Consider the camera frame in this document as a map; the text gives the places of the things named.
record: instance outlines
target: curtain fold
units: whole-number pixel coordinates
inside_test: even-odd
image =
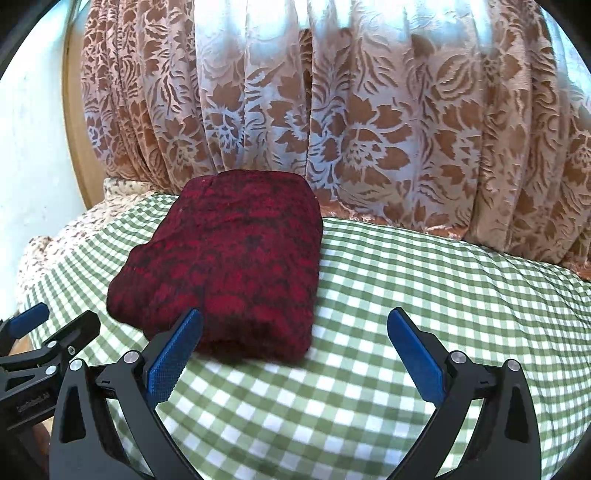
[[[107,174],[291,171],[325,215],[591,278],[591,74],[533,0],[93,0]]]

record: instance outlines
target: metal screw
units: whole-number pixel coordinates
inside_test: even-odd
[[[72,360],[72,363],[70,364],[70,369],[75,372],[80,368],[82,368],[82,360],[80,360],[79,358],[77,358],[76,360]]]
[[[513,370],[514,372],[518,372],[519,369],[521,368],[521,365],[519,364],[519,362],[517,360],[509,360],[507,362],[507,366],[509,367],[509,370]]]
[[[466,363],[466,355],[463,352],[453,352],[452,353],[452,361],[457,364],[465,364]]]
[[[136,361],[138,361],[138,358],[139,358],[139,353],[136,352],[135,350],[131,350],[123,356],[123,361],[126,364],[134,364],[134,363],[136,363]]]

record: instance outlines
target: checkered fabric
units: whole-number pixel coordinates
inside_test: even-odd
[[[105,312],[107,286],[129,250],[147,242],[175,196],[152,196],[71,252],[32,290],[48,304],[34,345],[81,312],[97,312],[90,365],[141,349],[142,333]],[[540,427],[549,478],[591,421],[590,286],[571,272],[487,249],[383,226],[325,219],[313,344],[301,368],[230,367],[196,356],[170,399],[164,425],[206,478],[376,479],[409,450],[434,410],[390,345],[386,319],[402,306],[448,350],[500,365],[519,360]],[[143,465],[118,404],[112,413],[132,461]],[[457,465],[474,403],[443,470]]]

